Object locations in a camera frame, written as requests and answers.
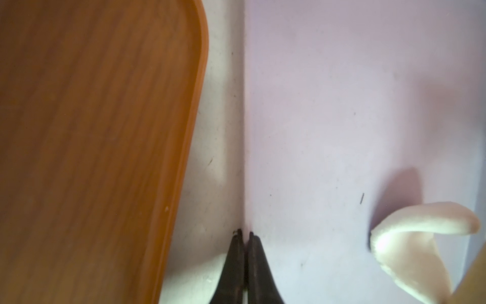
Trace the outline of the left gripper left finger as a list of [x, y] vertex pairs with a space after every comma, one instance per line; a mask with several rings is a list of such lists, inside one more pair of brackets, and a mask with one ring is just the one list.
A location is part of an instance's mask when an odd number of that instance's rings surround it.
[[242, 230], [234, 232], [221, 276], [210, 304], [242, 304], [246, 249]]

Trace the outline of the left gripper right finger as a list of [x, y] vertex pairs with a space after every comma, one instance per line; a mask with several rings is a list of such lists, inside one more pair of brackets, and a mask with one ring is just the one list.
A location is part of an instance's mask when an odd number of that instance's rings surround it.
[[284, 304], [268, 264], [261, 239], [253, 232], [248, 241], [248, 303]]

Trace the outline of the white dough piece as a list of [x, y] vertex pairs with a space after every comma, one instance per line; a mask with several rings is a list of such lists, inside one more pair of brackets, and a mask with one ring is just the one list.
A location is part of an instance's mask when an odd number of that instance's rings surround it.
[[407, 206], [388, 215], [370, 234], [370, 249], [395, 284], [421, 303], [446, 303], [453, 294], [436, 234], [468, 236], [479, 218], [455, 202]]

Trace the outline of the lilac plastic cutting mat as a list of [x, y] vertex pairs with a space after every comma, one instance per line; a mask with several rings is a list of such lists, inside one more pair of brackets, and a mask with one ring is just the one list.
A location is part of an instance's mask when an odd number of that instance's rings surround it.
[[247, 1], [245, 227], [286, 303], [413, 303], [368, 248], [409, 205], [485, 219], [484, 1]]

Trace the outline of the wooden dough roller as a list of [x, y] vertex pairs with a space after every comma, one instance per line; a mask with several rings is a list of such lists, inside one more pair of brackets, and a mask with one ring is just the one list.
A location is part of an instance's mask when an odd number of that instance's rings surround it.
[[448, 304], [486, 304], [485, 244], [464, 275]]

